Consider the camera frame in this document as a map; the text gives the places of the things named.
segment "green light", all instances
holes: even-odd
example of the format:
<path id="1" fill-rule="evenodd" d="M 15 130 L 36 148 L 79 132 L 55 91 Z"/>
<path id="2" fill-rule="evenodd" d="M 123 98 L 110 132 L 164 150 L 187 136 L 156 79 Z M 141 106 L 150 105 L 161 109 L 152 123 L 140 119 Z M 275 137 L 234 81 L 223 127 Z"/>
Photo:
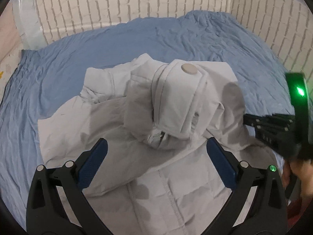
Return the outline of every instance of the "green light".
<path id="1" fill-rule="evenodd" d="M 297 90 L 298 90 L 298 93 L 299 93 L 301 96 L 304 96 L 304 91 L 303 91 L 302 88 L 299 88 L 299 87 L 297 86 Z"/>
<path id="2" fill-rule="evenodd" d="M 271 171 L 276 171 L 277 170 L 275 165 L 271 165 L 269 168 L 270 168 Z"/>

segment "beige button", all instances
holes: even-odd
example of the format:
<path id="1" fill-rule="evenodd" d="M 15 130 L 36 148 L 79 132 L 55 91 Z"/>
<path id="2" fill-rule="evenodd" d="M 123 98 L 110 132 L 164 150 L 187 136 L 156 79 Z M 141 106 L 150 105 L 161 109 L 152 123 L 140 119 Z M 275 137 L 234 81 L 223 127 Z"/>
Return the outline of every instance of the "beige button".
<path id="1" fill-rule="evenodd" d="M 198 72 L 197 67 L 190 63 L 184 63 L 182 65 L 182 70 L 188 74 L 195 75 Z"/>

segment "mattress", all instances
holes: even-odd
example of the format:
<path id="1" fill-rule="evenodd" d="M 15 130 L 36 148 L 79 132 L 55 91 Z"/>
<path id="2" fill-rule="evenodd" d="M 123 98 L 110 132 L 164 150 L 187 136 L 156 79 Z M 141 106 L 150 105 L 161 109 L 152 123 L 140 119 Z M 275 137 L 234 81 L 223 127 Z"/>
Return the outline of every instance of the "mattress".
<path id="1" fill-rule="evenodd" d="M 109 68 L 143 53 L 162 62 L 227 62 L 248 113 L 292 113 L 286 69 L 257 36 L 224 12 L 192 11 L 180 18 L 137 18 L 127 24 L 62 38 L 25 50 L 0 107 L 1 196 L 25 228 L 28 190 L 41 164 L 37 120 L 79 95 L 88 67 Z"/>

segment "human hand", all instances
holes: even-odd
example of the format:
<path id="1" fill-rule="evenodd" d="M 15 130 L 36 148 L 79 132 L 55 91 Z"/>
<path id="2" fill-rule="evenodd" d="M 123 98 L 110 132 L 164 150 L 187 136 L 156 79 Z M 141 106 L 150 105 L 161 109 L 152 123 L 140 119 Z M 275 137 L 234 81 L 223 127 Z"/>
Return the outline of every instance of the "human hand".
<path id="1" fill-rule="evenodd" d="M 285 160 L 282 175 L 284 188 L 289 184 L 291 172 L 301 180 L 301 196 L 313 196 L 313 164 L 311 164 L 311 160 L 295 160 L 291 162 Z"/>

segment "bed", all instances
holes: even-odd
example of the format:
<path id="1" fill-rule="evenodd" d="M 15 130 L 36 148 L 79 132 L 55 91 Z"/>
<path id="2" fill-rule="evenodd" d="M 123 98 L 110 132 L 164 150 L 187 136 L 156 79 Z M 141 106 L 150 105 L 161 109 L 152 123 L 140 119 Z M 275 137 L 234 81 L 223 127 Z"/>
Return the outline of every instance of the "bed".
<path id="1" fill-rule="evenodd" d="M 23 228 L 30 183 L 43 162 L 37 120 L 79 95 L 88 67 L 110 68 L 143 53 L 162 62 L 227 62 L 247 112 L 256 115 L 293 112 L 287 70 L 302 70 L 312 93 L 313 19 L 301 0 L 21 1 L 12 0 L 20 63 L 14 70 L 17 40 L 0 64 L 10 67 L 1 82 L 0 193 Z"/>

